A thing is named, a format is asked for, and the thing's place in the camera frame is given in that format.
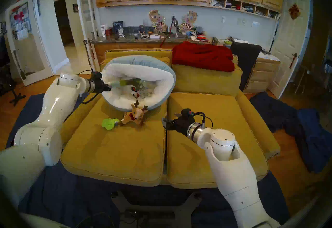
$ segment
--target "white fluffy lining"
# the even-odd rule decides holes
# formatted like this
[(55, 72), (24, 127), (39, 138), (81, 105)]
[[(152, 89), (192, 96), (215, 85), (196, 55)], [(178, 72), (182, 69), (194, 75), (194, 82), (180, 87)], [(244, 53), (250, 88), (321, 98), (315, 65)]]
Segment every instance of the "white fluffy lining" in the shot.
[[(139, 106), (144, 105), (151, 107), (159, 103), (168, 94), (174, 84), (174, 77), (171, 73), (142, 65), (131, 64), (109, 64), (102, 72), (102, 80), (106, 84), (111, 84), (120, 79), (140, 78), (144, 81), (156, 81), (157, 86), (153, 91), (152, 96), (140, 99), (138, 97)], [(102, 93), (104, 98), (116, 108), (131, 109), (131, 104), (135, 102), (133, 96), (122, 94), (122, 88), (112, 88), (109, 92)]]

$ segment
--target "couch backrest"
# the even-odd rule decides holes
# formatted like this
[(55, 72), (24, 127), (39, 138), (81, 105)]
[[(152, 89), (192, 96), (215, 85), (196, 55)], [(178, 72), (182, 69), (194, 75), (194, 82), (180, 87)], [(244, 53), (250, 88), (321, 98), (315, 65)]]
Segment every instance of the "couch backrest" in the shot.
[(172, 49), (112, 49), (104, 53), (102, 68), (112, 59), (119, 56), (148, 55), (172, 66), (176, 74), (173, 92), (205, 93), (236, 96), (239, 90), (242, 70), (236, 65), (238, 58), (234, 56), (235, 70), (221, 72), (206, 70), (185, 65), (171, 65)]

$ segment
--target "glass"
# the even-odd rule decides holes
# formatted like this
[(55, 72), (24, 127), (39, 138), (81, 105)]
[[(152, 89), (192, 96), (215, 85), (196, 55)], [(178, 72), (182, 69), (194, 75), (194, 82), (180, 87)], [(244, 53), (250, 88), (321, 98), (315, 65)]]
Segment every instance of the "glass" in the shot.
[(31, 29), (28, 3), (14, 8), (9, 18), (11, 30), (8, 31), (8, 36), (13, 37), (15, 47), (13, 56), (20, 72), (28, 76), (44, 70)]

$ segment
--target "green toy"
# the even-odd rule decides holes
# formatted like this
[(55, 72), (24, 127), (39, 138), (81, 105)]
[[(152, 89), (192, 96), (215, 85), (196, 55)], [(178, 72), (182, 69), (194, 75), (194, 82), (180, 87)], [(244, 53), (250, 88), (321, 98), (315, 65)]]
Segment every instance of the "green toy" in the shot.
[(104, 119), (102, 122), (102, 127), (105, 127), (106, 130), (112, 130), (115, 126), (119, 125), (119, 119)]

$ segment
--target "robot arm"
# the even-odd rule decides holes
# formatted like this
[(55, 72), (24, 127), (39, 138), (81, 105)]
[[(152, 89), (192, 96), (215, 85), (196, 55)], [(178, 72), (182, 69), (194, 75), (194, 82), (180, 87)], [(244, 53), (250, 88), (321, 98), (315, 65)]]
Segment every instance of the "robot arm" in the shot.
[(101, 78), (99, 72), (92, 72), (90, 79), (61, 74), (46, 91), (39, 117), (17, 131), (13, 147), (0, 152), (0, 188), (15, 207), (45, 166), (59, 161), (60, 129), (73, 111), (78, 95), (92, 92), (97, 95), (111, 90)]
[(205, 150), (218, 189), (230, 204), (239, 228), (279, 227), (264, 210), (258, 194), (257, 180), (247, 156), (234, 134), (223, 129), (205, 128), (195, 122), (190, 109), (183, 109), (178, 119), (163, 118), (166, 130), (176, 130)]

